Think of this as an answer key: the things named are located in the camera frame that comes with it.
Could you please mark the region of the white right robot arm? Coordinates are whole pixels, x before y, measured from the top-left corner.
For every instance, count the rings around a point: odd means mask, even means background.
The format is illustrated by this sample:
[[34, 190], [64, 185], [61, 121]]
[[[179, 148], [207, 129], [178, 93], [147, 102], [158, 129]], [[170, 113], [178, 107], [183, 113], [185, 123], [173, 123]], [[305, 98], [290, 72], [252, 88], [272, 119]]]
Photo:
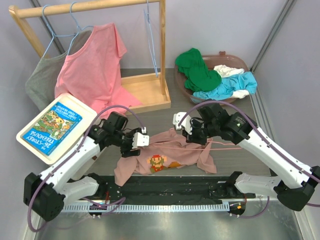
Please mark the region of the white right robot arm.
[[320, 167], [309, 166], [286, 152], [239, 108], [228, 114], [223, 101], [208, 100], [174, 115], [172, 123], [182, 130], [188, 143], [205, 145], [212, 137], [220, 137], [247, 150], [275, 173], [275, 176], [249, 175], [235, 171], [226, 184], [226, 193], [233, 198], [240, 194], [256, 194], [277, 198], [293, 211], [310, 205], [316, 186], [320, 183]]

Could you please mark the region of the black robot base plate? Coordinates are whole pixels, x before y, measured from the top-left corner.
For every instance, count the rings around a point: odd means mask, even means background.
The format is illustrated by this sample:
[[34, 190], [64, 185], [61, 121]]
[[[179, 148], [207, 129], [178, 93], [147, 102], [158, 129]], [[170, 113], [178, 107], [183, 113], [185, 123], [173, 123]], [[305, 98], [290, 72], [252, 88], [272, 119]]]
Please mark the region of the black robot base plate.
[[227, 177], [216, 176], [158, 176], [134, 175], [123, 185], [115, 177], [102, 176], [105, 186], [90, 200], [109, 200], [112, 203], [125, 198], [125, 205], [205, 205], [227, 199], [254, 199], [253, 193], [240, 193], [227, 184]]

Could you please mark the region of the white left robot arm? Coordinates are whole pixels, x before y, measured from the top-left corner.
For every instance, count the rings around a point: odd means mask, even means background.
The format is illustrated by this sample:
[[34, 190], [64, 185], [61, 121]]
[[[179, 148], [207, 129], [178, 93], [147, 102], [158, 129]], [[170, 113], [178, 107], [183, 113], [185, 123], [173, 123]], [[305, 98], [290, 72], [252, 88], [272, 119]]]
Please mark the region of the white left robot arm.
[[140, 147], [149, 144], [147, 128], [142, 124], [126, 131], [128, 118], [113, 111], [99, 124], [92, 123], [77, 143], [56, 163], [24, 179], [23, 202], [28, 212], [35, 212], [46, 222], [56, 218], [63, 207], [84, 197], [100, 200], [107, 192], [105, 181], [91, 173], [79, 180], [69, 180], [89, 160], [109, 146], [120, 149], [124, 158], [138, 156]]

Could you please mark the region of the dusty pink mario t shirt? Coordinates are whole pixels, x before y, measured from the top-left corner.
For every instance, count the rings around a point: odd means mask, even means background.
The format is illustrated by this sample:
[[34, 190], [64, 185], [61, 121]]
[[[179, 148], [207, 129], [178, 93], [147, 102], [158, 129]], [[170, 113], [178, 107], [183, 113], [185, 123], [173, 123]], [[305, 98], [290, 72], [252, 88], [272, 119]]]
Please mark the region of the dusty pink mario t shirt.
[[[166, 143], [166, 146], [184, 147], [186, 138], [171, 128], [165, 132], [150, 137], [149, 145], [153, 143]], [[140, 148], [139, 156], [120, 158], [114, 169], [114, 180], [118, 186], [123, 186], [132, 174], [150, 175], [175, 168], [196, 165], [205, 173], [217, 173], [216, 165], [210, 150], [175, 150], [157, 148], [154, 146]]]

